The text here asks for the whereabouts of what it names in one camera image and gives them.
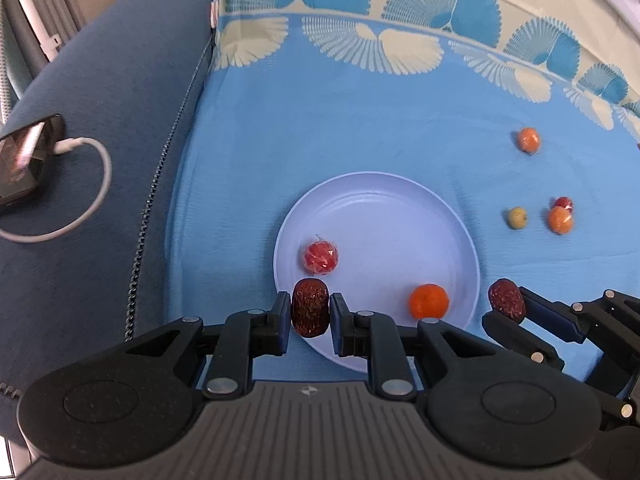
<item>red date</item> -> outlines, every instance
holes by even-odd
[[[296,283],[291,322],[302,337],[316,337],[329,328],[329,289],[322,280],[305,278]]]
[[[489,287],[488,295],[492,309],[516,323],[522,323],[527,311],[520,289],[515,283],[506,278],[500,278]]]

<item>orange fruit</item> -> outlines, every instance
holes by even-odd
[[[417,286],[409,297],[409,310],[415,319],[441,318],[449,308],[447,291],[439,285],[427,283]]]
[[[533,155],[540,149],[541,143],[540,135],[535,128],[523,128],[520,130],[518,134],[518,146],[523,152]]]
[[[571,212],[564,207],[555,206],[549,210],[546,217],[549,229],[559,235],[567,234],[574,227],[574,218]]]

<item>charging cable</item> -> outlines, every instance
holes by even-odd
[[[89,206],[89,209],[82,213],[76,220],[71,222],[71,224],[45,235],[21,236],[14,235],[0,229],[0,238],[4,238],[5,240],[9,240],[10,242],[16,242],[19,244],[36,244],[38,242],[47,242],[72,231],[98,210],[98,208],[102,205],[102,202],[104,202],[104,198],[107,196],[107,191],[109,190],[109,186],[111,185],[111,157],[109,156],[107,148],[104,147],[104,144],[99,140],[89,139],[87,137],[78,137],[77,139],[63,139],[59,142],[56,142],[54,146],[54,153],[56,155],[62,155],[63,153],[68,153],[82,144],[90,144],[98,151],[98,153],[100,153],[100,156],[102,157],[102,165],[104,167],[104,174],[102,176],[102,185],[100,186],[100,191],[95,197],[94,203]]]

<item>white fan pattern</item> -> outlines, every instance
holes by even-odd
[[[418,74],[442,61],[438,38],[427,34],[386,28],[377,36],[365,23],[325,16],[303,18],[302,30],[327,56],[370,72]]]
[[[551,99],[551,81],[537,70],[513,61],[503,61],[488,51],[459,41],[451,40],[449,46],[474,72],[516,97],[534,103]]]
[[[618,120],[626,128],[626,130],[633,135],[638,142],[640,142],[640,118],[635,113],[623,108],[622,106],[614,107]]]
[[[214,70],[246,66],[276,52],[288,34],[288,19],[233,20],[216,41]]]
[[[604,99],[577,86],[565,87],[562,91],[569,101],[591,121],[605,130],[613,129],[611,106]]]

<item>white plate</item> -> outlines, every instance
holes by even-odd
[[[415,326],[407,300],[423,283],[442,286],[450,299],[443,318],[464,328],[480,291],[478,256],[466,228],[435,193],[388,173],[349,173],[319,184],[284,219],[273,254],[277,290],[292,292],[311,276],[302,253],[317,237],[334,243],[338,266],[319,276],[329,292],[341,292],[352,312],[388,314],[398,325]],[[332,361],[366,372],[357,357],[334,354],[330,330],[305,339]]]

